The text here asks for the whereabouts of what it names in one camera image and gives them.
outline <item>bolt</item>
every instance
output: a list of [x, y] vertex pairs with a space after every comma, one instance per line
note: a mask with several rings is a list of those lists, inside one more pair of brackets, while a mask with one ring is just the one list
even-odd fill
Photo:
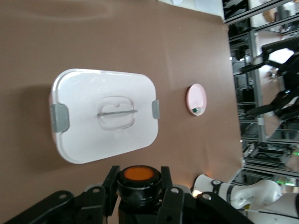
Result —
[[210, 201], [212, 199], [212, 197], [210, 195], [208, 195], [208, 194], [203, 194], [202, 197], [203, 197], [203, 199], [206, 199], [208, 201]]
[[179, 191], [177, 188], [171, 188], [170, 191], [173, 193], [173, 194], [178, 194]]

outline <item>white lid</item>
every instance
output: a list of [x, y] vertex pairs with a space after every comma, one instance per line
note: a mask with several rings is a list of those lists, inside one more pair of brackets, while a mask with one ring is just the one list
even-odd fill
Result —
[[57, 149], [72, 163], [149, 146], [158, 133], [156, 89], [145, 75], [64, 71], [52, 86], [50, 108]]

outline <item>black cable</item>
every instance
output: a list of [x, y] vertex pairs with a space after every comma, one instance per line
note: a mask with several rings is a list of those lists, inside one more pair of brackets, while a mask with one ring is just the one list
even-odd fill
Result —
[[256, 212], [256, 213], [265, 213], [265, 214], [270, 214], [270, 215], [277, 215], [277, 216], [284, 216], [288, 218], [295, 218], [298, 219], [297, 217], [294, 216], [288, 216], [288, 215], [283, 215], [283, 214], [278, 214], [278, 213], [273, 213], [273, 212], [266, 212], [266, 211], [254, 211], [254, 210], [246, 210], [246, 209], [238, 209], [239, 211], [249, 211], [249, 212]]

